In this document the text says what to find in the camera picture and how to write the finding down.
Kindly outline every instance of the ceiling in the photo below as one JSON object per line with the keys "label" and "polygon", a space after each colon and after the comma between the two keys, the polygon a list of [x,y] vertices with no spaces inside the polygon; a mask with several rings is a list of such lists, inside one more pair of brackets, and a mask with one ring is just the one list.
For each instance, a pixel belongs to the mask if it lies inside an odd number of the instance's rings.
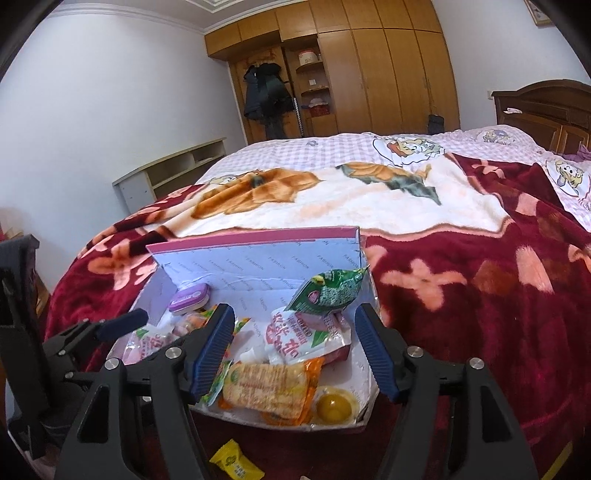
{"label": "ceiling", "polygon": [[64,0],[55,13],[149,12],[207,33],[256,12],[298,1],[301,0]]}

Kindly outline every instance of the snack bag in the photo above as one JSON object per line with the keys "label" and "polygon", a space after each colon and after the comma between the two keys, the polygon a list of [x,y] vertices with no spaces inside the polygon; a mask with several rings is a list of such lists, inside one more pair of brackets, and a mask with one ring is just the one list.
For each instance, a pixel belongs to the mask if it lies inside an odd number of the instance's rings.
{"label": "snack bag", "polygon": [[271,424],[301,425],[311,419],[322,363],[314,358],[289,366],[232,365],[223,383],[223,398],[235,407],[263,412]]}
{"label": "snack bag", "polygon": [[351,328],[343,316],[325,317],[284,310],[273,311],[265,332],[265,352],[271,365],[292,365],[324,357],[324,364],[346,360],[351,345]]}
{"label": "snack bag", "polygon": [[357,298],[367,269],[330,270],[315,275],[300,287],[285,309],[321,316],[342,310]]}
{"label": "snack bag", "polygon": [[[238,334],[238,332],[242,330],[242,327],[244,327],[249,321],[250,318],[244,318],[237,322],[234,326],[233,336],[235,337]],[[232,360],[230,360],[229,358],[230,346],[228,345],[228,348],[226,348],[226,351],[224,352],[222,363],[220,363],[220,366],[217,369],[216,376],[213,379],[213,383],[211,388],[209,389],[209,392],[202,396],[200,400],[201,403],[205,403],[205,405],[207,405],[208,407],[211,407],[215,403],[217,396],[222,391],[223,381],[225,380],[228,371],[232,366]]]}
{"label": "snack bag", "polygon": [[171,326],[159,329],[149,323],[137,329],[129,337],[121,360],[125,365],[136,364],[156,350],[174,342],[178,337],[172,334],[171,329]]}
{"label": "snack bag", "polygon": [[265,473],[244,456],[240,446],[230,440],[213,455],[210,463],[215,463],[233,480],[261,480]]}

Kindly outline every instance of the orange snack package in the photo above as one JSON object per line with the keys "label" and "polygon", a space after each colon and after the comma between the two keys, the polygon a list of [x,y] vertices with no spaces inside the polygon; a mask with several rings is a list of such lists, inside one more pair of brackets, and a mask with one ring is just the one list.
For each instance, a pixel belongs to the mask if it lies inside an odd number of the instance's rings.
{"label": "orange snack package", "polygon": [[323,359],[295,365],[232,365],[223,386],[224,401],[262,413],[269,424],[296,426],[311,419]]}

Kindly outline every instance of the ceiling molding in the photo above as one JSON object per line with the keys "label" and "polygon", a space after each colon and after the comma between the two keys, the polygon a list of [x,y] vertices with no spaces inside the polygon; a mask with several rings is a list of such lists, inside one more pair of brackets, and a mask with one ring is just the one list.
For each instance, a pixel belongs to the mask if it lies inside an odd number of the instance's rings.
{"label": "ceiling molding", "polygon": [[254,15],[254,14],[265,12],[267,10],[272,10],[277,7],[283,7],[284,5],[297,4],[299,2],[304,2],[304,1],[306,1],[306,0],[275,0],[274,2],[261,5],[260,7],[251,8],[250,10],[246,10],[246,11],[241,12],[239,14],[225,18],[224,20],[221,20],[217,23],[214,23],[213,25],[210,25],[209,27],[204,28],[203,33],[205,33],[205,34],[211,33],[212,31],[217,30],[218,28],[225,27],[226,25],[234,23],[237,20],[241,20],[243,18],[250,17],[251,15]]}
{"label": "ceiling molding", "polygon": [[200,28],[192,23],[178,20],[177,18],[161,15],[156,12],[143,10],[141,8],[122,7],[120,5],[106,5],[106,4],[68,4],[57,7],[49,17],[62,17],[65,15],[118,15],[120,17],[140,18],[142,20],[149,20],[151,22],[170,25],[172,27],[182,28],[192,32],[203,35],[205,33],[203,28]]}

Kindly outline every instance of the pink snack package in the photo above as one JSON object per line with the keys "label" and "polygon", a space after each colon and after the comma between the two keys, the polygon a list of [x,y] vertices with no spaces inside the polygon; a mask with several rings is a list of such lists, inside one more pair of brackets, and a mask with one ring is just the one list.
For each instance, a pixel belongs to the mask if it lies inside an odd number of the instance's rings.
{"label": "pink snack package", "polygon": [[284,310],[273,311],[265,332],[265,352],[271,365],[293,365],[323,357],[324,364],[346,360],[351,328],[343,316],[325,316]]}

